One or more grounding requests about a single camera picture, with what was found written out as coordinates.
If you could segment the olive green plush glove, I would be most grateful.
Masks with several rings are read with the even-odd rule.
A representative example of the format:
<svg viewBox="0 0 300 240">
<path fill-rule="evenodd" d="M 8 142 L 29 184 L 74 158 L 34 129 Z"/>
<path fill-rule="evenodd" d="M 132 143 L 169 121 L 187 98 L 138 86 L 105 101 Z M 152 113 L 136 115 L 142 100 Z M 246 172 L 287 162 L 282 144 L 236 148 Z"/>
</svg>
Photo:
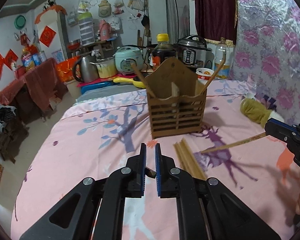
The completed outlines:
<svg viewBox="0 0 300 240">
<path fill-rule="evenodd" d="M 261 125 L 262 128 L 271 118 L 285 122 L 284 118 L 276 111 L 267 109 L 262 103 L 254 99 L 243 99 L 240 104 L 240 111 L 249 120 Z"/>
</svg>

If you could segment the wooden chopstick bundle on table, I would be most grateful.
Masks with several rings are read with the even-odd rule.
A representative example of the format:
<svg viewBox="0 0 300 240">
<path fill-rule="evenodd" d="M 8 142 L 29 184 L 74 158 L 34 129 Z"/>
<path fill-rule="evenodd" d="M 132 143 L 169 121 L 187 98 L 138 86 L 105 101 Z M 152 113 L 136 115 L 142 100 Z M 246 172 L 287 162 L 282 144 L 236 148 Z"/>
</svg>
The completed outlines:
<svg viewBox="0 0 300 240">
<path fill-rule="evenodd" d="M 193 178 L 207 180 L 207 175 L 197 163 L 187 141 L 183 138 L 180 142 L 175 143 L 173 146 L 181 168 L 187 171 Z"/>
</svg>

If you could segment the pink printed tablecloth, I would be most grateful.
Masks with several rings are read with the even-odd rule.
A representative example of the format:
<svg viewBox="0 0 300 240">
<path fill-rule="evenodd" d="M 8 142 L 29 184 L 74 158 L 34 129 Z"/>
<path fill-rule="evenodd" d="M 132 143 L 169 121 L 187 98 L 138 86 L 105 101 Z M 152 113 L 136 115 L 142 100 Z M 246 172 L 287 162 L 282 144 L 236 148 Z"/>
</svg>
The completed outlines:
<svg viewBox="0 0 300 240">
<path fill-rule="evenodd" d="M 155 167 L 154 148 L 176 157 L 185 139 L 197 154 L 263 132 L 240 112 L 242 96 L 255 91 L 249 81 L 214 81 L 207 90 L 197 134 L 153 139 L 146 92 L 128 92 L 77 103 L 68 109 L 42 144 L 14 205 L 11 238 L 19 239 L 84 178 L 108 177 L 147 147 L 147 166 Z M 292 237 L 300 193 L 300 168 L 284 142 L 265 137 L 198 158 L 208 177 L 220 180 L 282 239 Z"/>
</svg>

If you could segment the clear oil bottle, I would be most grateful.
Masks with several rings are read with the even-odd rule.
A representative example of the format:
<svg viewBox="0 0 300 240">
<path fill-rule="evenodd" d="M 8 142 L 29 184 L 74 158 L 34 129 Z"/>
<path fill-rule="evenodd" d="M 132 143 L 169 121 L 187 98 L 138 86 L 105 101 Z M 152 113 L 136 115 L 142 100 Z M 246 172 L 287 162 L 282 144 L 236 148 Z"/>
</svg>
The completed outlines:
<svg viewBox="0 0 300 240">
<path fill-rule="evenodd" d="M 214 65 L 214 71 L 217 71 L 217 69 L 221 66 L 222 68 L 217 73 L 217 77 L 219 79 L 228 79 L 230 76 L 230 67 L 231 67 L 231 61 L 230 61 L 230 49 L 226 45 L 226 39 L 224 37 L 221 37 L 221 41 L 216 46 L 215 49 L 215 65 Z"/>
</svg>

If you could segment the chopstick in holder right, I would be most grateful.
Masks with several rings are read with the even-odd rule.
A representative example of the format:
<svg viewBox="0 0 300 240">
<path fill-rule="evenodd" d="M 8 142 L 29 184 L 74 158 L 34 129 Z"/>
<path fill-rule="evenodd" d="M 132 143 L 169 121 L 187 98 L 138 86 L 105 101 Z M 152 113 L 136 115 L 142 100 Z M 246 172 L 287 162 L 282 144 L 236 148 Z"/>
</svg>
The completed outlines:
<svg viewBox="0 0 300 240">
<path fill-rule="evenodd" d="M 215 70 L 215 72 L 213 73 L 213 75 L 210 77 L 210 79 L 207 81 L 207 83 L 203 86 L 203 88 L 201 88 L 199 90 L 199 94 L 203 94 L 208 86 L 210 85 L 210 83 L 215 79 L 215 77 L 218 75 L 218 73 L 220 72 L 220 70 L 223 68 L 224 64 L 226 61 L 226 52 L 223 52 L 223 57 L 222 57 L 222 61 L 220 62 L 220 64 L 218 65 L 217 70 Z"/>
</svg>

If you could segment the red white food bowl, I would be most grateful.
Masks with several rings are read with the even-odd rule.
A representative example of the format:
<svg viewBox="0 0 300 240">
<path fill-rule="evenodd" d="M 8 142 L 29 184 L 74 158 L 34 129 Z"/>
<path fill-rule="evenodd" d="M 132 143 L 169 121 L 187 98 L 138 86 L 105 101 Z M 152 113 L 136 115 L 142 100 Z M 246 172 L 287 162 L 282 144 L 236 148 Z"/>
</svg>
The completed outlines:
<svg viewBox="0 0 300 240">
<path fill-rule="evenodd" d="M 209 68 L 197 68 L 196 74 L 199 80 L 209 80 L 214 71 Z"/>
</svg>

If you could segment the silver pressure cooker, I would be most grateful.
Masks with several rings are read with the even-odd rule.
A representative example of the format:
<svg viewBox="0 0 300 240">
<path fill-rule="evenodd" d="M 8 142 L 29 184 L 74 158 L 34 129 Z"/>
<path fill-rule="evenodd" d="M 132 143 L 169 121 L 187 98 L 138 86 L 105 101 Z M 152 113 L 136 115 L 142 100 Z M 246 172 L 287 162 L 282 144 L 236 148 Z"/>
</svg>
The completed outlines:
<svg viewBox="0 0 300 240">
<path fill-rule="evenodd" d="M 206 55 L 210 49 L 206 40 L 198 35 L 180 38 L 176 44 L 178 59 L 190 68 L 205 66 Z"/>
</svg>

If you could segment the red cloth covered table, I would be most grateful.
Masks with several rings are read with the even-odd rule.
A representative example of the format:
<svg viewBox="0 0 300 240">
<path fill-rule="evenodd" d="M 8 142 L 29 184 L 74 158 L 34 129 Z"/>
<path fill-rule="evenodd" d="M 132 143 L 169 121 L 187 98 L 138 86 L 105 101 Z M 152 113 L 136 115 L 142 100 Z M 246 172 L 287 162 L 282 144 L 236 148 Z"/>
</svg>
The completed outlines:
<svg viewBox="0 0 300 240">
<path fill-rule="evenodd" d="M 32 101 L 41 111 L 46 111 L 50 105 L 50 98 L 60 99 L 67 93 L 67 87 L 62 83 L 55 70 L 56 61 L 53 58 L 26 72 L 20 78 L 13 80 L 0 91 L 0 104 L 9 105 L 24 86 L 27 87 Z"/>
</svg>

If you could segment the steel electric kettle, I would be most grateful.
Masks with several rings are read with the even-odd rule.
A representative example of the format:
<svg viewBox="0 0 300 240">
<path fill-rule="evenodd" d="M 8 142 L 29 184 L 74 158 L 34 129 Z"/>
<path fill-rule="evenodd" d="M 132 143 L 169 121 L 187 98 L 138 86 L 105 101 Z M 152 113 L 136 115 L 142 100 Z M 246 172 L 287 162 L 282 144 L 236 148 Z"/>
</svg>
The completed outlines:
<svg viewBox="0 0 300 240">
<path fill-rule="evenodd" d="M 72 75 L 77 82 L 90 83 L 99 78 L 96 56 L 81 57 L 72 68 Z"/>
</svg>

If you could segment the chopstick in holder left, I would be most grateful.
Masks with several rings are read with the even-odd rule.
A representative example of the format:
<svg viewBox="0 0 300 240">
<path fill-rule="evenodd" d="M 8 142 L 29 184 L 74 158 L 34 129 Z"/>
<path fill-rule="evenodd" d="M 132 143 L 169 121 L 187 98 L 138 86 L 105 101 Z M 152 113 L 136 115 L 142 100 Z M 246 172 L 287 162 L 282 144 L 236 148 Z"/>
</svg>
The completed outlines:
<svg viewBox="0 0 300 240">
<path fill-rule="evenodd" d="M 135 74 L 138 76 L 140 81 L 145 85 L 146 89 L 148 90 L 148 93 L 153 97 L 156 98 L 156 95 L 154 94 L 153 90 L 149 86 L 148 82 L 146 81 L 145 77 L 143 74 L 138 70 L 138 67 L 136 66 L 135 63 L 132 63 L 131 67 L 133 68 Z"/>
</svg>

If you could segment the dark red curtain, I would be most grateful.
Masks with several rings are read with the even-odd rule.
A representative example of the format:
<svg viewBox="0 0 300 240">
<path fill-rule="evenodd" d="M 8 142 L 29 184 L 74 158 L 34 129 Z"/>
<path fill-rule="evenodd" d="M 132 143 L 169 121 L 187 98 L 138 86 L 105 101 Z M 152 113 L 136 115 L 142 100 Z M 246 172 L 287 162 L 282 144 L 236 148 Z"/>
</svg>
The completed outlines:
<svg viewBox="0 0 300 240">
<path fill-rule="evenodd" d="M 197 34 L 205 39 L 221 38 L 236 43 L 237 0 L 194 0 Z"/>
</svg>

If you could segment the dark soy sauce bottle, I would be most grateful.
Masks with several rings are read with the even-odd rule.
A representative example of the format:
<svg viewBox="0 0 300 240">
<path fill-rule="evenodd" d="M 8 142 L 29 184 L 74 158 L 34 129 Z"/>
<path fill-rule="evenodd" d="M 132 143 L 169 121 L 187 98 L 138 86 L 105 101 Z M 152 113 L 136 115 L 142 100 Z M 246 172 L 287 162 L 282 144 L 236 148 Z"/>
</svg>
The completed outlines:
<svg viewBox="0 0 300 240">
<path fill-rule="evenodd" d="M 158 44 L 151 53 L 152 67 L 154 70 L 159 68 L 166 59 L 177 57 L 177 52 L 170 44 L 170 38 L 168 34 L 158 34 L 157 42 Z"/>
</svg>

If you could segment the mint green rice cooker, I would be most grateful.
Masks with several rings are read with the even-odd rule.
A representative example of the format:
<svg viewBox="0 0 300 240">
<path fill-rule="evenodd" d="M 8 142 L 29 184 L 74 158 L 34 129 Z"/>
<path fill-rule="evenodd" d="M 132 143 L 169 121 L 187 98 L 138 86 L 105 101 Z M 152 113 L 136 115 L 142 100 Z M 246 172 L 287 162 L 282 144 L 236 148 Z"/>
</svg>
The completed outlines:
<svg viewBox="0 0 300 240">
<path fill-rule="evenodd" d="M 114 59 L 117 71 L 123 75 L 134 72 L 132 65 L 135 65 L 139 70 L 143 68 L 143 52 L 139 47 L 117 47 Z"/>
</svg>

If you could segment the white refrigerator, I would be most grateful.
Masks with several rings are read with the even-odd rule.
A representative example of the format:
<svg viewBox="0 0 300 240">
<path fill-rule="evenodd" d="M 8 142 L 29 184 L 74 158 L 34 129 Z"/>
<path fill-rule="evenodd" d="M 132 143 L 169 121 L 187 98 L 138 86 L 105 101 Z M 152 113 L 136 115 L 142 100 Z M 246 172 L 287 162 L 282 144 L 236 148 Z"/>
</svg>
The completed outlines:
<svg viewBox="0 0 300 240">
<path fill-rule="evenodd" d="M 57 64 L 68 59 L 66 15 L 66 10 L 61 5 L 53 5 L 39 13 L 34 21 L 40 50 L 47 58 L 55 59 Z"/>
</svg>

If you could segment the green round plate on wall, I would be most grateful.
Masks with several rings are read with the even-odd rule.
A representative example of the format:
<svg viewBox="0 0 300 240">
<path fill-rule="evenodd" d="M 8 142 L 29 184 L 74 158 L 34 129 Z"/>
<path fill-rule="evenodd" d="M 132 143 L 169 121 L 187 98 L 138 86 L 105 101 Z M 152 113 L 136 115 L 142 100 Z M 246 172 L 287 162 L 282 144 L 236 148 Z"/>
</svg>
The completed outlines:
<svg viewBox="0 0 300 240">
<path fill-rule="evenodd" d="M 16 29 L 21 30 L 26 25 L 26 18 L 23 15 L 18 15 L 14 20 L 14 26 Z"/>
</svg>

